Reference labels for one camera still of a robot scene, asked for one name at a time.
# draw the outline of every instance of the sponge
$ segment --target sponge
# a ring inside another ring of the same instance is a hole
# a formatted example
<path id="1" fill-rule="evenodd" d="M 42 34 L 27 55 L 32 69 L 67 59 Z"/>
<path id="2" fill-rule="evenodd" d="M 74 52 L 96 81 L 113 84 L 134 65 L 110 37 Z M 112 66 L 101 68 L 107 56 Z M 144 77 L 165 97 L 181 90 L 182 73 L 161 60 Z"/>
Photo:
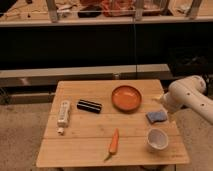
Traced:
<path id="1" fill-rule="evenodd" d="M 155 122 L 163 122 L 167 120 L 167 114 L 164 110 L 159 110 L 155 112 L 148 112 L 146 114 L 147 119 L 151 124 Z"/>

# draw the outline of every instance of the orange bowl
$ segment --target orange bowl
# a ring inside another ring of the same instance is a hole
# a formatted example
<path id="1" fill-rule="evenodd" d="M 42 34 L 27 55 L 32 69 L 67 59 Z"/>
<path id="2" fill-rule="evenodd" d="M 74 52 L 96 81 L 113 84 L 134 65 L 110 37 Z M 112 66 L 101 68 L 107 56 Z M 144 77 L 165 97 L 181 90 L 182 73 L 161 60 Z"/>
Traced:
<path id="1" fill-rule="evenodd" d="M 124 112 L 136 110 L 140 106 L 141 101 L 140 92 L 132 86 L 119 86 L 112 92 L 113 105 Z"/>

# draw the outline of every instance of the floor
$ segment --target floor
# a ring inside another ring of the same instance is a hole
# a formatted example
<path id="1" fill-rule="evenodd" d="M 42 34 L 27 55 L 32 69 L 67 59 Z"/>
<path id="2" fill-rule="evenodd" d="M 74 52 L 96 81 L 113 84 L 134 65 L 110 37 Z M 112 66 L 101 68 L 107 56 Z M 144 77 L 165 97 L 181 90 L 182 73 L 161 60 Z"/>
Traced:
<path id="1" fill-rule="evenodd" d="M 51 99 L 35 103 L 24 98 L 22 104 L 0 105 L 0 171 L 37 171 L 36 158 L 44 133 Z M 182 109 L 176 122 L 190 157 L 190 164 L 178 165 L 177 171 L 213 170 L 213 129 L 198 114 Z M 143 171 L 140 167 L 66 168 L 65 171 Z M 173 171 L 169 166 L 164 171 Z"/>

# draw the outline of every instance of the white cup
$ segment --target white cup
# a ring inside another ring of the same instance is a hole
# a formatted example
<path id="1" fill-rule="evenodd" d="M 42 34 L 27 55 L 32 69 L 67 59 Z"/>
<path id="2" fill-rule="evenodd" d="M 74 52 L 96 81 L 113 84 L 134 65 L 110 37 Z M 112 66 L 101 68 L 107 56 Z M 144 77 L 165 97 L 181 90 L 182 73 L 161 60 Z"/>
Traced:
<path id="1" fill-rule="evenodd" d="M 147 135 L 147 145 L 150 152 L 164 150 L 169 144 L 167 134 L 158 128 L 151 128 Z"/>

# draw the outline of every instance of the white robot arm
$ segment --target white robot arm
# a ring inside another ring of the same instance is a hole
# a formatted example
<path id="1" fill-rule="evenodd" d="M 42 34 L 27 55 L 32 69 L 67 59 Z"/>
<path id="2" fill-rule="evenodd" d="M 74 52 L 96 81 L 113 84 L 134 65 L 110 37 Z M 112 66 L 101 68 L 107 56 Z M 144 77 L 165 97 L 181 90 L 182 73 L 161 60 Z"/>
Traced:
<path id="1" fill-rule="evenodd" d="M 186 77 L 172 82 L 161 102 L 170 113 L 185 105 L 213 124 L 213 101 L 202 94 L 205 90 L 206 83 L 202 77 Z"/>

